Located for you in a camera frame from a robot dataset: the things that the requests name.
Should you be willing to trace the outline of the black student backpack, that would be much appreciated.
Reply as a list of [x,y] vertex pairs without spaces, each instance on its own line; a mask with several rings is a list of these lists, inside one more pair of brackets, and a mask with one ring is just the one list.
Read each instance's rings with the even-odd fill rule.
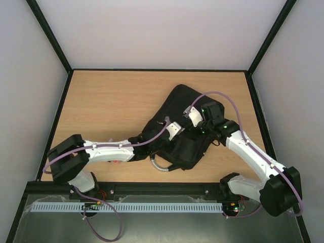
[[188,106],[194,106],[202,115],[203,121],[212,122],[215,128],[227,122],[222,103],[203,96],[186,85],[177,85],[141,133],[145,137],[156,135],[165,117],[169,117],[172,123],[177,122],[184,128],[175,146],[169,152],[159,151],[150,156],[152,164],[160,171],[192,169],[202,159],[208,147],[220,140],[219,135],[218,138],[210,138],[189,131],[192,122],[183,114]]

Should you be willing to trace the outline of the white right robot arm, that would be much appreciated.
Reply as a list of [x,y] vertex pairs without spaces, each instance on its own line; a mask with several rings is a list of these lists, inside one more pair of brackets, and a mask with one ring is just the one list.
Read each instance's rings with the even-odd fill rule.
[[259,180],[251,180],[232,173],[223,179],[221,193],[226,198],[236,194],[258,201],[264,210],[277,217],[302,200],[299,171],[285,167],[258,147],[233,120],[224,118],[215,102],[205,104],[201,110],[188,106],[184,116],[202,134],[210,135],[223,146],[236,153],[248,164]]

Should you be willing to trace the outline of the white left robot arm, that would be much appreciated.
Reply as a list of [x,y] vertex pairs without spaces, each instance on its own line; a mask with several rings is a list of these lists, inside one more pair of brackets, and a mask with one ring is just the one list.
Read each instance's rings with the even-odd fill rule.
[[48,153],[49,163],[43,173],[51,174],[55,183],[68,183],[85,193],[97,187],[93,173],[86,166],[104,161],[131,162],[144,160],[167,149],[175,136],[163,132],[160,136],[139,135],[119,142],[92,142],[80,134],[70,136]]

